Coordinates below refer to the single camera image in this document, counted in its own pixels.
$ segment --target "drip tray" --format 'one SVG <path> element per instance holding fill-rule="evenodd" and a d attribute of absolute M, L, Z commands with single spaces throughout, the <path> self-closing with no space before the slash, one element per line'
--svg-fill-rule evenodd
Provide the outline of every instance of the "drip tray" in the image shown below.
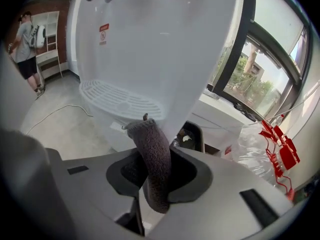
<path fill-rule="evenodd" d="M 100 80 L 82 81 L 79 91 L 91 105 L 117 117 L 142 120 L 148 113 L 155 120 L 164 119 L 163 110 L 156 101 Z"/>

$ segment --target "black window frame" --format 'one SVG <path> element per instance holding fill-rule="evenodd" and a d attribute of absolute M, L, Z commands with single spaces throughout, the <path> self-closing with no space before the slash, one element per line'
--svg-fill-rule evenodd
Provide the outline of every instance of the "black window frame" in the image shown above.
<path fill-rule="evenodd" d="M 258 121 L 268 119 L 278 114 L 284 114 L 284 116 L 288 114 L 285 112 L 291 109 L 298 99 L 310 68 L 310 58 L 313 45 L 310 21 L 305 17 L 304 12 L 301 11 L 300 6 L 297 5 L 297 2 L 292 0 L 284 1 L 296 13 L 296 15 L 304 25 L 303 31 L 305 31 L 306 37 L 306 51 L 305 57 L 303 58 L 303 66 L 299 65 L 300 72 L 297 69 L 297 63 L 292 60 L 290 54 L 287 54 L 287 52 L 278 43 L 278 41 L 263 27 L 255 22 L 256 0 L 243 0 L 239 27 L 233 47 L 231 48 L 228 58 L 225 59 L 226 62 L 224 68 L 222 69 L 220 76 L 218 76 L 218 80 L 215 81 L 216 84 L 214 86 L 208 84 L 207 86 L 211 92 L 217 94 L 218 96 L 234 104 L 240 104 L 245 110 L 253 114 Z M 271 112 L 266 115 L 266 118 L 261 116 L 257 111 L 250 108 L 241 100 L 224 91 L 236 68 L 238 60 L 242 53 L 242 49 L 248 37 L 252 38 L 258 44 L 264 47 L 272 55 L 272 57 L 275 58 L 275 61 L 277 61 L 277 63 L 282 66 L 283 70 L 289 77 L 289 82 L 284 89 L 285 94 L 281 96 L 281 98 L 276 103 L 277 105 L 274 106 L 273 109 L 271 109 Z"/>

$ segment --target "white plastic tank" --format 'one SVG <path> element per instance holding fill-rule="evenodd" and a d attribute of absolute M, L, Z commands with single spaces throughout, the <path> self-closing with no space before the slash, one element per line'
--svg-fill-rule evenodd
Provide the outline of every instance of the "white plastic tank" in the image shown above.
<path fill-rule="evenodd" d="M 171 142 L 205 88 L 236 0 L 81 0 L 76 24 L 80 93 L 116 151 L 121 126 L 154 118 Z"/>

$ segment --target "brick wall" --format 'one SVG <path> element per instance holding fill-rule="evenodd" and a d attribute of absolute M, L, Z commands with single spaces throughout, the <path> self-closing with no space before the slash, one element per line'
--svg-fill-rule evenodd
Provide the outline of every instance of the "brick wall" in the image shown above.
<path fill-rule="evenodd" d="M 42 14 L 47 12 L 59 11 L 59 19 L 58 19 L 58 29 L 57 29 L 57 49 L 59 54 L 60 63 L 64 63 L 67 61 L 67 52 L 66 52 L 66 31 L 67 31 L 67 17 L 69 10 L 70 0 L 38 0 L 31 3 L 26 4 L 23 8 L 21 8 L 19 14 L 15 17 L 9 31 L 5 35 L 4 42 L 6 47 L 16 38 L 16 34 L 19 28 L 18 18 L 21 14 L 26 11 L 30 11 L 33 15 Z M 37 54 L 41 54 L 47 51 L 47 45 L 41 49 L 37 49 Z M 47 69 L 54 65 L 57 62 L 49 63 L 45 65 L 43 68 Z"/>

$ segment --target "backpack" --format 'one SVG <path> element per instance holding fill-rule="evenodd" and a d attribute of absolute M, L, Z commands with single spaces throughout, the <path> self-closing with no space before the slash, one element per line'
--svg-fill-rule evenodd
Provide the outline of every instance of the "backpack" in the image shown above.
<path fill-rule="evenodd" d="M 42 48 L 45 44 L 46 28 L 43 25 L 32 25 L 31 34 L 28 40 L 28 44 L 31 48 Z"/>

